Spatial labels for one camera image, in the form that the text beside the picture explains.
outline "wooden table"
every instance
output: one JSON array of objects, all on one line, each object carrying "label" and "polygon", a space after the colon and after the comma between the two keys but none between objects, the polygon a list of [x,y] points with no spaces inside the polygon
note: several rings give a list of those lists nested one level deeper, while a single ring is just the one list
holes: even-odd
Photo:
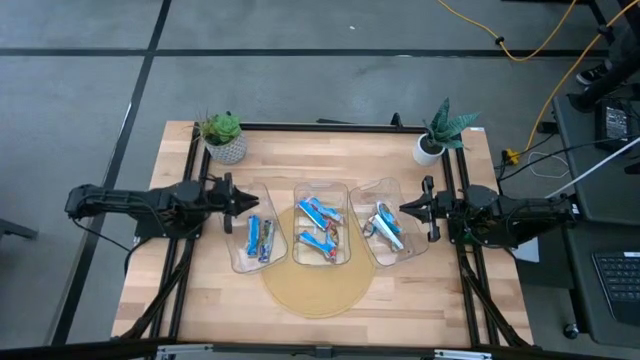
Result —
[{"label": "wooden table", "polygon": [[[182,179],[191,136],[189,125],[167,123],[151,187],[168,186]],[[436,191],[445,189],[441,164],[424,168],[414,162],[411,150],[417,135],[245,133],[249,141],[246,158],[234,166],[212,163],[209,172],[221,175],[231,171],[237,185],[266,184],[278,213],[292,206],[295,184],[312,179],[341,181],[352,189],[393,177],[400,182],[407,201],[418,198],[420,182],[427,174],[434,177]],[[471,183],[495,189],[484,130],[468,129],[463,140]],[[200,144],[194,179],[202,151]],[[455,155],[451,155],[456,188],[460,188]],[[440,225],[443,238],[439,242],[414,259],[377,270],[367,294],[351,310],[310,320],[274,303],[259,274],[233,272],[225,241],[220,238],[223,230],[219,220],[212,217],[196,242],[178,339],[200,343],[469,347],[455,248],[447,241],[446,224]],[[166,239],[153,239],[133,255],[113,335],[128,330],[156,295],[167,244]],[[484,254],[493,300],[520,336],[531,342],[513,259],[502,250],[485,249]],[[161,335],[168,333],[172,303],[170,298]],[[477,299],[475,303],[481,339],[487,342],[482,306]]]}]

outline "potted plant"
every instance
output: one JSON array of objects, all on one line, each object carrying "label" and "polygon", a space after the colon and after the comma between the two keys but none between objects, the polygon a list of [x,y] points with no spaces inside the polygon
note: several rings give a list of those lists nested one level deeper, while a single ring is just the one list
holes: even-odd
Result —
[{"label": "potted plant", "polygon": [[200,137],[213,161],[235,164],[247,153],[247,139],[240,129],[240,118],[226,112],[208,116],[197,124]]},{"label": "potted plant", "polygon": [[462,141],[457,139],[458,134],[471,125],[479,115],[480,113],[460,115],[450,120],[449,98],[446,98],[431,124],[422,120],[427,132],[420,136],[413,148],[413,158],[420,165],[431,166],[438,161],[445,149],[462,147]]}]

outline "clear plastic tray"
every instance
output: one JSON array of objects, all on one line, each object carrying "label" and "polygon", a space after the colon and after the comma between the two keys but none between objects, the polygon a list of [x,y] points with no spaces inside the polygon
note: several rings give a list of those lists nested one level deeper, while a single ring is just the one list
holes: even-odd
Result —
[{"label": "clear plastic tray", "polygon": [[[427,236],[420,231],[415,220],[399,211],[400,205],[405,201],[400,191],[400,184],[393,178],[385,178],[357,187],[349,194],[351,207],[358,219],[360,231],[366,240],[371,253],[376,259],[378,267],[387,267],[400,261],[410,259],[427,251],[429,242]],[[377,203],[384,203],[391,214],[400,224],[402,232],[397,239],[403,244],[403,249],[393,251],[391,241],[384,237],[380,231],[370,235],[369,219],[375,215]]]},{"label": "clear plastic tray", "polygon": [[[351,259],[349,246],[349,189],[339,182],[313,182],[296,185],[294,194],[294,226],[293,226],[293,259],[302,265],[335,266],[345,264]],[[337,224],[338,244],[336,246],[336,261],[329,261],[322,251],[300,242],[299,234],[303,231],[310,233],[320,243],[325,243],[326,233],[316,226],[300,209],[298,204],[310,197],[317,198],[323,206],[333,208],[342,216],[342,222]]]},{"label": "clear plastic tray", "polygon": [[[236,218],[232,218],[232,233],[226,235],[227,248],[231,255],[231,268],[237,273],[246,274],[260,271],[284,259],[287,255],[287,242],[284,239],[284,234],[278,222],[278,216],[273,208],[266,186],[264,184],[254,183],[249,186],[238,186],[238,189],[257,196],[260,201],[260,204],[256,207],[243,212]],[[260,218],[261,225],[264,220],[271,220],[275,225],[273,246],[268,262],[263,263],[258,261],[257,256],[249,257],[247,255],[249,237],[248,220],[251,215],[257,215]]]}]

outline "blue wrapper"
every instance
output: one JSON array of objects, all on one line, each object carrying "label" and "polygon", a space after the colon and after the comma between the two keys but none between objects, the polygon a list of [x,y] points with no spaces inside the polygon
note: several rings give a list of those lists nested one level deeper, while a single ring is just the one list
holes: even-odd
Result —
[{"label": "blue wrapper", "polygon": [[395,251],[404,249],[404,245],[402,244],[400,239],[398,239],[398,237],[396,236],[396,233],[389,227],[386,221],[382,219],[380,214],[374,215],[370,221],[372,222],[374,227],[373,231],[379,232],[380,235],[384,236],[391,242],[392,251],[395,252]]},{"label": "blue wrapper", "polygon": [[249,238],[247,239],[247,256],[258,256],[258,243],[260,242],[260,218],[250,215],[248,221]]},{"label": "blue wrapper", "polygon": [[258,261],[261,263],[268,263],[271,256],[271,249],[273,248],[273,234],[275,232],[274,224],[272,220],[265,220],[262,222],[262,237],[260,238],[260,257]]},{"label": "blue wrapper", "polygon": [[302,200],[298,203],[298,207],[302,210],[314,224],[316,224],[323,231],[327,229],[329,226],[329,221],[322,217],[320,214],[309,202],[306,200]]},{"label": "blue wrapper", "polygon": [[399,234],[402,232],[402,228],[400,227],[400,223],[393,216],[389,207],[385,205],[382,201],[378,201],[376,203],[376,209],[378,210],[378,214],[384,220],[384,223],[389,227],[391,231],[395,234]]},{"label": "blue wrapper", "polygon": [[336,209],[324,206],[320,202],[320,200],[318,200],[318,198],[310,197],[307,202],[311,204],[311,206],[313,206],[313,208],[316,209],[322,216],[331,218],[332,220],[339,223],[342,222],[342,215]]},{"label": "blue wrapper", "polygon": [[307,231],[303,231],[298,235],[298,239],[300,242],[312,246],[320,251],[324,255],[327,260],[331,262],[336,262],[336,244],[331,240],[329,234],[327,234],[327,238],[324,243],[321,243],[313,235],[309,234]]}]

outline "yellow cable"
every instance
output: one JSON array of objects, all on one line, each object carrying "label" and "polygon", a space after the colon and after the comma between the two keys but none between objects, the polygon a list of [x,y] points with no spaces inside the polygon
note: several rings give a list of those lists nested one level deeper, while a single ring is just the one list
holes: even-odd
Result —
[{"label": "yellow cable", "polygon": [[[469,19],[468,17],[460,14],[459,12],[453,10],[449,5],[447,5],[442,0],[438,0],[438,2],[440,4],[442,4],[442,6],[444,6],[447,10],[449,10],[454,15],[460,17],[461,19],[463,19],[463,20],[465,20],[465,21],[467,21],[467,22],[469,22],[469,23],[471,23],[471,24],[473,24],[475,26],[478,26],[478,27],[484,29],[486,32],[491,34],[494,38],[496,38],[496,39],[499,38],[499,36],[493,30],[488,28],[487,26],[484,26],[484,25],[480,24],[477,21],[473,21],[473,20]],[[549,35],[547,40],[545,40],[542,43],[542,45],[536,51],[531,53],[530,55],[528,55],[526,57],[523,57],[523,58],[516,58],[516,57],[512,56],[511,53],[509,53],[509,50],[506,48],[506,46],[504,46],[504,42],[500,42],[500,47],[502,47],[502,50],[505,52],[505,54],[507,54],[507,56],[513,61],[523,62],[523,61],[527,61],[527,60],[531,59],[536,54],[538,54],[540,52],[540,50],[542,50],[545,46],[547,46],[547,44],[549,43],[549,41],[551,41],[551,39],[553,39],[553,37],[556,35],[556,33],[558,32],[558,30],[560,29],[562,24],[565,22],[565,20],[567,19],[567,17],[569,16],[571,11],[573,10],[573,7],[575,6],[576,2],[577,2],[577,0],[573,0],[573,2],[571,3],[571,5],[567,9],[567,11],[564,13],[564,16],[562,17],[562,19],[560,19],[560,22],[558,23],[556,28],[551,32],[551,34]],[[615,23],[622,15],[624,15],[624,13],[626,13],[627,10],[629,10],[633,6],[637,5],[639,2],[640,2],[640,0],[634,0],[629,5],[627,5],[624,9],[622,9],[622,11],[620,11],[616,16],[614,16],[611,19],[611,21],[609,21],[609,23],[607,23],[607,27],[610,27],[611,25],[613,25],[613,23]],[[587,46],[587,48],[584,49],[584,51],[582,52],[582,54],[580,55],[578,60],[576,60],[576,62],[573,64],[573,66],[571,66],[569,71],[567,71],[567,73],[562,77],[562,79],[560,80],[558,85],[556,85],[555,89],[553,89],[553,92],[551,93],[551,95],[549,95],[549,98],[544,103],[544,106],[542,107],[542,110],[540,110],[540,113],[538,114],[538,118],[536,119],[536,122],[533,125],[533,129],[531,129],[531,134],[529,135],[529,141],[527,142],[527,147],[524,149],[524,151],[529,150],[529,148],[531,147],[531,143],[533,143],[533,138],[534,138],[534,136],[536,134],[536,128],[538,127],[538,124],[540,123],[540,120],[542,120],[542,116],[544,116],[545,111],[547,111],[547,108],[549,107],[549,104],[551,103],[551,100],[553,100],[553,97],[556,95],[556,93],[558,92],[560,87],[564,84],[564,82],[567,81],[567,78],[569,77],[569,75],[571,75],[571,73],[578,67],[578,65],[580,65],[580,63],[582,62],[582,59],[584,59],[584,57],[587,54],[587,52],[589,50],[591,50],[593,45],[595,45],[595,43],[598,40],[600,40],[600,38],[601,38],[600,34],[596,35],[596,37],[593,38],[591,43],[589,43],[589,46]]]},{"label": "yellow cable", "polygon": [[[495,39],[498,39],[499,36],[493,31],[491,30],[489,27],[484,26],[482,24],[480,24],[477,21],[471,20],[468,17],[460,14],[459,12],[453,10],[449,5],[447,5],[444,1],[442,0],[438,0],[438,2],[444,6],[447,10],[449,10],[452,14],[458,16],[459,18],[481,28],[484,29],[486,32],[488,32],[489,34],[491,34]],[[556,26],[555,29],[553,29],[553,31],[551,32],[551,34],[549,35],[549,37],[547,37],[547,40],[545,40],[542,45],[540,45],[540,47],[538,49],[536,49],[536,51],[532,52],[531,54],[529,54],[528,56],[525,56],[523,58],[517,58],[513,55],[511,55],[511,53],[509,52],[509,50],[507,49],[507,47],[504,45],[504,41],[500,42],[500,47],[502,48],[502,50],[504,51],[505,54],[507,54],[507,56],[509,57],[509,59],[513,60],[513,61],[517,61],[517,62],[524,62],[527,61],[531,58],[533,58],[534,56],[536,56],[542,49],[544,49],[547,44],[549,44],[549,41],[551,41],[551,39],[554,38],[554,36],[556,36],[556,33],[558,32],[558,30],[560,30],[560,28],[562,27],[562,24],[564,24],[565,20],[567,20],[567,17],[569,16],[569,14],[571,13],[571,11],[573,10],[573,7],[576,5],[576,3],[578,2],[578,0],[573,0],[571,2],[571,5],[569,5],[569,8],[567,9],[567,11],[564,13],[564,16],[562,16],[562,19],[560,19],[560,22],[558,22],[558,25]]]},{"label": "yellow cable", "polygon": [[[627,10],[631,9],[633,6],[637,5],[638,2],[640,2],[640,0],[634,0],[633,2],[631,2],[629,5],[627,5],[624,9],[622,9],[622,11],[620,11],[616,16],[613,17],[613,19],[611,19],[611,21],[609,21],[607,23],[607,27],[610,27],[611,25],[613,25],[613,23],[615,23],[622,15],[624,15],[624,13],[627,12]],[[549,95],[549,98],[547,99],[547,101],[544,103],[544,106],[542,107],[542,110],[540,110],[540,114],[538,114],[538,118],[536,119],[536,123],[533,124],[533,129],[531,129],[531,134],[529,135],[529,142],[527,142],[527,147],[524,149],[524,151],[529,150],[529,148],[531,147],[531,143],[533,142],[533,137],[536,134],[536,128],[538,127],[538,124],[540,123],[540,120],[542,120],[542,116],[544,116],[545,111],[547,111],[547,108],[549,107],[549,104],[551,103],[551,100],[553,99],[553,97],[556,95],[556,93],[558,92],[558,90],[560,89],[560,87],[564,84],[565,81],[567,81],[567,78],[569,77],[569,75],[571,75],[571,73],[573,72],[573,70],[576,69],[576,67],[578,67],[578,65],[580,64],[580,62],[582,61],[582,59],[584,59],[584,56],[587,54],[587,52],[589,50],[591,50],[591,48],[593,47],[593,45],[595,45],[595,43],[601,38],[602,36],[600,34],[596,35],[596,37],[593,38],[593,40],[591,41],[591,43],[589,43],[589,46],[587,46],[586,49],[584,49],[584,51],[582,52],[582,54],[580,55],[580,57],[578,58],[578,60],[576,60],[576,62],[573,64],[573,66],[571,66],[571,68],[569,69],[569,71],[567,71],[566,74],[564,74],[564,76],[562,77],[562,80],[560,80],[560,82],[558,83],[558,85],[556,85],[555,89],[553,89],[553,92],[551,93],[551,95]]]}]

